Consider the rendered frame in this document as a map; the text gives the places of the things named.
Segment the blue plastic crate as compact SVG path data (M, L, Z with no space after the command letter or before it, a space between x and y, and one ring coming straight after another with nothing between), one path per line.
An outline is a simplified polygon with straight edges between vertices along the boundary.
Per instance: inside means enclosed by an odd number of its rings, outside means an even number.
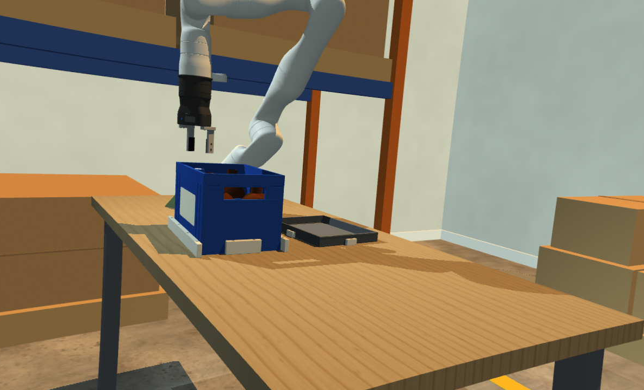
M250 165L176 162L175 219L202 243L202 255L225 254L225 241L245 239L261 239L262 251L281 250L284 181ZM245 195L262 187L264 199L224 199L224 187Z

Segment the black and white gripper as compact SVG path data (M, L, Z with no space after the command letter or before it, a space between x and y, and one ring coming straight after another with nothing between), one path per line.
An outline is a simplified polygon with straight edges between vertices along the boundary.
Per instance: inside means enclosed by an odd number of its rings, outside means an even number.
M181 53L178 77L177 124L186 128L186 151L194 151L194 128L200 126L200 130L207 130L206 153L213 153L216 127L211 127L211 81L227 82L227 75L211 73L208 55Z

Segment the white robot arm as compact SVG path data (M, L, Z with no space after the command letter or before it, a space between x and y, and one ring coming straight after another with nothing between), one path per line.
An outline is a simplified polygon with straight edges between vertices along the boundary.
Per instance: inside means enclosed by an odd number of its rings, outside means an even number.
M249 125L252 143L238 145L221 164L259 168L276 154L284 139L278 127L284 108L305 89L320 55L346 14L344 0L180 0L180 53L211 57L210 16L261 19L281 11L310 15L300 41L282 58L263 103Z

